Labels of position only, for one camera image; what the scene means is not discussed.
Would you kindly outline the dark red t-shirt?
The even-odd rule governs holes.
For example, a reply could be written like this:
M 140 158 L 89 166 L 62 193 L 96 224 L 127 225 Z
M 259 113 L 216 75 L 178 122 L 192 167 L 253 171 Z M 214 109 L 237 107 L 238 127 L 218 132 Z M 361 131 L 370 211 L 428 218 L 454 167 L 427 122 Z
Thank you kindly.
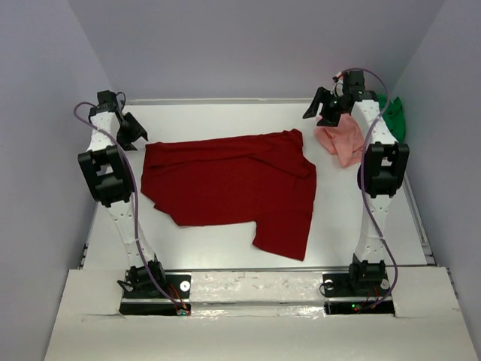
M 141 192 L 178 226 L 254 222 L 253 246 L 304 260 L 316 166 L 297 129 L 146 146 Z

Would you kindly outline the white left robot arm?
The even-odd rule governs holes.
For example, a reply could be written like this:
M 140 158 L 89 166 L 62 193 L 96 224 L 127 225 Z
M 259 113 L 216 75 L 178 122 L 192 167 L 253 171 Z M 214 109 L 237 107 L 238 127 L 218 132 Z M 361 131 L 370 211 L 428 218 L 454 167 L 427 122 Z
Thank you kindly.
M 120 94 L 103 90 L 97 93 L 95 105 L 81 102 L 74 107 L 74 116 L 92 129 L 89 146 L 77 161 L 93 199 L 109 213 L 126 250 L 129 269 L 119 285 L 130 293 L 157 297 L 164 293 L 167 280 L 141 229 L 138 186 L 126 156 L 137 150 L 138 139 L 148 139 L 148 133 L 123 111 Z

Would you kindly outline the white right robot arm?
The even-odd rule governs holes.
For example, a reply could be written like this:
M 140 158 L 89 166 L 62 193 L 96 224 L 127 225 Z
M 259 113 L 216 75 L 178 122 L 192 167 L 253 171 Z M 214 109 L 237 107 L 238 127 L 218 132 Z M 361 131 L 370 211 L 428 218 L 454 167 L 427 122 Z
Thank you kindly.
M 320 286 L 326 298 L 387 297 L 395 281 L 389 281 L 386 258 L 394 256 L 387 245 L 385 224 L 397 191 L 401 188 L 410 148 L 398 141 L 383 119 L 386 107 L 377 94 L 365 87 L 365 70 L 348 68 L 334 76 L 342 90 L 320 87 L 305 111 L 305 119 L 318 119 L 320 126 L 339 126 L 344 114 L 359 126 L 364 144 L 358 169 L 362 192 L 362 225 L 352 262 L 346 273 L 324 275 Z

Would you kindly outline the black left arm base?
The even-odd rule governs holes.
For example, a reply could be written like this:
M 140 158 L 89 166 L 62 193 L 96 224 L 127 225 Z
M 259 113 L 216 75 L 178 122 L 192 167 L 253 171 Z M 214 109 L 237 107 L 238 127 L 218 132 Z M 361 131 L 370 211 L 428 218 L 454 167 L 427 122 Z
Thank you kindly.
M 192 274 L 167 272 L 166 280 L 163 287 L 166 296 L 152 284 L 143 290 L 133 290 L 130 283 L 118 280 L 122 289 L 119 312 L 126 316 L 189 316 Z

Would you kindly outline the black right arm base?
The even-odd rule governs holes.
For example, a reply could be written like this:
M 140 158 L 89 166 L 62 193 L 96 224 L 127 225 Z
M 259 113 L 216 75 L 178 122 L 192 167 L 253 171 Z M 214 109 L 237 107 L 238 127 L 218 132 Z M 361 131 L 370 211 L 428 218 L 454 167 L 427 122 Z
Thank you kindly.
M 393 315 L 395 307 L 388 289 L 384 262 L 353 262 L 346 272 L 324 274 L 319 285 L 327 315 Z

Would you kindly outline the pink t-shirt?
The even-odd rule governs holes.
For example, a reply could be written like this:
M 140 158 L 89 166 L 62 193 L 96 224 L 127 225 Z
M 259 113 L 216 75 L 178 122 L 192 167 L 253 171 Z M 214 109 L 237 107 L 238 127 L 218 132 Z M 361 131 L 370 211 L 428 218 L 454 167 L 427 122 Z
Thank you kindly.
M 337 126 L 317 126 L 313 133 L 331 155 L 337 156 L 343 168 L 361 162 L 365 140 L 357 122 L 349 114 L 342 114 Z

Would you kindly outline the green t-shirt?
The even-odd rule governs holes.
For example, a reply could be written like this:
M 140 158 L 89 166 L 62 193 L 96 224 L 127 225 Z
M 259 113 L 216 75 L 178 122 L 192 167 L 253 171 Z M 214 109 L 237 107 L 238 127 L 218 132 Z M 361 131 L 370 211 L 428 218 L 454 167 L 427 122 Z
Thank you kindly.
M 385 95 L 379 94 L 377 96 L 380 110 L 382 110 L 387 102 Z M 386 111 L 383 113 L 383 119 L 396 140 L 400 143 L 404 143 L 406 135 L 406 123 L 404 116 L 404 107 L 401 99 L 396 97 L 390 100 Z

